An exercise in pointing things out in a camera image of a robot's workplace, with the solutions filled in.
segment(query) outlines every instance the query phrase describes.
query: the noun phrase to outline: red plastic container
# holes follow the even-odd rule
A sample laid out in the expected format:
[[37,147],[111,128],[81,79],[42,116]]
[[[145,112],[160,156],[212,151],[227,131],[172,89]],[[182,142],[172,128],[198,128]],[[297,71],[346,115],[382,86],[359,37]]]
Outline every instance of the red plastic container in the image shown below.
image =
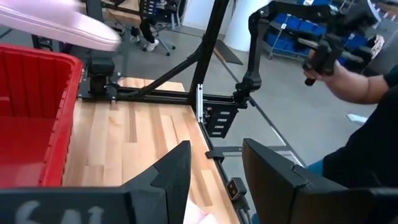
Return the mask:
[[0,45],[0,189],[59,186],[82,63]]

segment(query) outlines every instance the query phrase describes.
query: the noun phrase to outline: white pillar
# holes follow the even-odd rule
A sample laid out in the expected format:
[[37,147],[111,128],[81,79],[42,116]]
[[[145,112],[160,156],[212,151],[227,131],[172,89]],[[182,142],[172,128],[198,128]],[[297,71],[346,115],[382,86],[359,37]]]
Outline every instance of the white pillar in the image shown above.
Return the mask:
[[270,0],[237,0],[224,43],[232,49],[247,52],[250,49],[249,16]]

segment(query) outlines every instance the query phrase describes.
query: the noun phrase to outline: wooden table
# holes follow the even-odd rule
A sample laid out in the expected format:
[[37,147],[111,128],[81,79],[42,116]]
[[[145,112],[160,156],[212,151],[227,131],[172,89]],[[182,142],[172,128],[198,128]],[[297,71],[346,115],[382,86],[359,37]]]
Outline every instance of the wooden table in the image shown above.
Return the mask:
[[[150,80],[125,78],[123,86]],[[184,91],[167,82],[161,90]],[[179,142],[192,145],[189,197],[220,224],[239,223],[190,106],[76,101],[64,186],[119,186],[140,174]]]
[[[123,7],[125,9],[130,9],[133,11],[139,11],[139,0],[125,0],[119,7]],[[80,12],[86,14],[86,4],[80,2]],[[141,23],[141,18],[138,15],[130,14],[126,12],[121,12],[113,9],[105,9],[103,8],[103,14],[105,20],[113,20],[117,19],[119,22],[126,23],[129,25],[139,26]]]

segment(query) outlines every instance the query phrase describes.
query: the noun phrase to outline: black robotic arm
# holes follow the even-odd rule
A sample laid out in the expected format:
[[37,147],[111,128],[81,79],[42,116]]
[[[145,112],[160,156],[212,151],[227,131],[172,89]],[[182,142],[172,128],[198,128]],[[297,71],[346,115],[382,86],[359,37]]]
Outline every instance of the black robotic arm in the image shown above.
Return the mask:
[[[380,21],[376,10],[369,1],[359,3],[349,14],[341,13],[335,6],[316,5],[304,6],[272,1],[258,9],[249,17],[249,31],[251,35],[248,69],[241,83],[236,84],[233,94],[234,101],[246,104],[250,92],[261,87],[259,73],[262,41],[271,21],[278,13],[290,14],[303,20],[308,20],[326,27],[326,33],[320,38],[309,37],[312,34],[288,30],[287,32],[296,40],[297,47],[311,47],[315,50],[312,58],[303,64],[304,70],[314,69],[325,75],[333,74],[335,61],[340,56],[350,60],[362,61],[361,58],[344,52],[343,37],[354,32],[363,33],[367,28]],[[306,80],[306,85],[312,85],[313,80]]]

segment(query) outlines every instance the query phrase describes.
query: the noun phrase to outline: black shirt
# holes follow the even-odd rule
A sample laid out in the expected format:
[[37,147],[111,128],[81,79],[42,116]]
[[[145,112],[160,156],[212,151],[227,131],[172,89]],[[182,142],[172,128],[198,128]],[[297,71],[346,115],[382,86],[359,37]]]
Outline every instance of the black shirt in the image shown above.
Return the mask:
[[384,76],[390,90],[345,147],[323,160],[323,176],[345,187],[398,187],[398,66]]

